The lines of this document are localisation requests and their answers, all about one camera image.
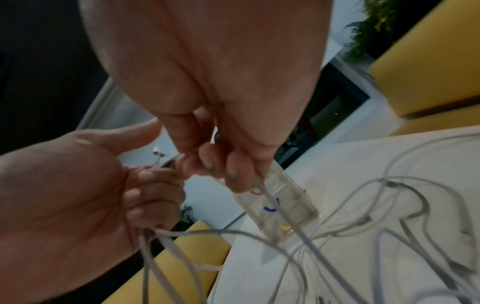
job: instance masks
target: person's right hand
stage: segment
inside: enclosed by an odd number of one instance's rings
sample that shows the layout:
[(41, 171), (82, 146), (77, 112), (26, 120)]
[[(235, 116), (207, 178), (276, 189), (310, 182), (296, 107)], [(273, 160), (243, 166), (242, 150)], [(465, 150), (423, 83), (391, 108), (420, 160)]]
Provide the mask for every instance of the person's right hand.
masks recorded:
[[(317, 83), (331, 0), (81, 0), (98, 57), (156, 115), (188, 175), (265, 177)], [(208, 142), (214, 126), (221, 140)], [(198, 148), (198, 154), (192, 153)]]

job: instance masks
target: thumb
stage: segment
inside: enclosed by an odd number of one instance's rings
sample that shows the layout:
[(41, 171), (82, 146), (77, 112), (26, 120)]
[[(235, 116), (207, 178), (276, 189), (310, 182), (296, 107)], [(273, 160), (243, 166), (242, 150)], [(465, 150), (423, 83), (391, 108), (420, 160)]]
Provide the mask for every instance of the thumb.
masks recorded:
[(114, 130), (84, 130), (75, 133), (77, 137), (101, 146), (115, 155), (141, 148), (154, 141), (162, 125), (157, 118), (145, 123)]

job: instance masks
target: white tabletop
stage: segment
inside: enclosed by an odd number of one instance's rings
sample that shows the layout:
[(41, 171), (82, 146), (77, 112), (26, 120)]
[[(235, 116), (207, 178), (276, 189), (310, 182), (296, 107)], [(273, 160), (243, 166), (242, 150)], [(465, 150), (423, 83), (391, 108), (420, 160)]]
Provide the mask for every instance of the white tabletop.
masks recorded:
[[(389, 137), (330, 147), (312, 147), (286, 172), (307, 190), (307, 194), (312, 197), (315, 206), (324, 216), (361, 183), (381, 177), (389, 161), (408, 148), (435, 138), (474, 132), (480, 132), (480, 127)], [(473, 214), (475, 233), (480, 235), (480, 225), (475, 223), (475, 217), (480, 215), (480, 204), (477, 203), (480, 197), (480, 138), (449, 140), (424, 147), (402, 159), (391, 173), (429, 178), (454, 187), (464, 196)], [(446, 251), (450, 251), (458, 236), (458, 220), (455, 218), (456, 209), (452, 198), (445, 191), (422, 182), (406, 183), (417, 187), (430, 201), (432, 212), (429, 231)], [(371, 201), (377, 189), (378, 185), (374, 184), (355, 196), (345, 211), (339, 212), (332, 219), (331, 224), (354, 218), (359, 210), (354, 213), (352, 209)], [(380, 201), (382, 207), (371, 214), (374, 222), (387, 208), (389, 196), (392, 197), (396, 191), (385, 190), (385, 199)], [(419, 206), (420, 202), (414, 194), (403, 191), (398, 196), (392, 215), (379, 226), (388, 226), (403, 235), (398, 217), (414, 212)], [(421, 221), (413, 220), (410, 227), (427, 251), (437, 257), (426, 246), (425, 238), (420, 233), (420, 223)], [(244, 221), (241, 229), (260, 235), (258, 228), (249, 218)], [(372, 299), (370, 253), (375, 231), (376, 229), (371, 229), (353, 237), (333, 238), (322, 249), (322, 253), (368, 301)], [(384, 286), (390, 302), (404, 302), (412, 292), (426, 286), (444, 287), (419, 257), (387, 237), (384, 243), (386, 245), (382, 246), (381, 260)], [(254, 240), (237, 237), (219, 280), (210, 293), (210, 303), (266, 303), (285, 262), (284, 257)], [(312, 275), (311, 267), (307, 268), (307, 275)], [(330, 277), (326, 270), (324, 273), (327, 278)], [(281, 285), (280, 300), (282, 293), (297, 289), (297, 281), (292, 272), (288, 271)], [(309, 283), (312, 290), (318, 290), (315, 279), (309, 277)], [(352, 302), (336, 284), (333, 284), (333, 287), (341, 293), (345, 302)]]

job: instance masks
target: person's left hand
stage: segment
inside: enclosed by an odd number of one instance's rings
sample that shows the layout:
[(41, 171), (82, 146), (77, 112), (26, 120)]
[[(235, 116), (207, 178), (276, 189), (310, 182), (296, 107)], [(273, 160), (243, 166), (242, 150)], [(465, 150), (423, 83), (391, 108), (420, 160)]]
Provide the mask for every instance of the person's left hand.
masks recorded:
[(160, 129), (77, 131), (0, 157), (0, 302), (73, 290), (135, 253), (138, 228), (177, 223), (177, 172), (117, 160)]

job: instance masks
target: fingernail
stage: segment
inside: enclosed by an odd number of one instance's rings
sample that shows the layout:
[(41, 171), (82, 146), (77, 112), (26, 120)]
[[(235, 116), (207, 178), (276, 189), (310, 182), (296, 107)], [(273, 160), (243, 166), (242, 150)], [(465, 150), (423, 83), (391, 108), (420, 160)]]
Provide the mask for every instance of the fingernail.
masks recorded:
[(237, 178), (238, 171), (234, 164), (228, 163), (226, 164), (226, 174), (229, 178)]
[(142, 171), (138, 174), (138, 180), (141, 183), (150, 183), (155, 181), (155, 174), (151, 171)]
[(138, 220), (144, 217), (144, 215), (145, 215), (145, 210), (143, 209), (134, 209), (126, 213), (126, 217), (129, 220)]
[(208, 155), (205, 155), (204, 153), (199, 153), (198, 157), (200, 158), (202, 164), (207, 170), (211, 171), (214, 168), (214, 163)]
[(140, 199), (140, 189), (134, 188), (123, 194), (123, 201), (125, 204), (133, 204)]

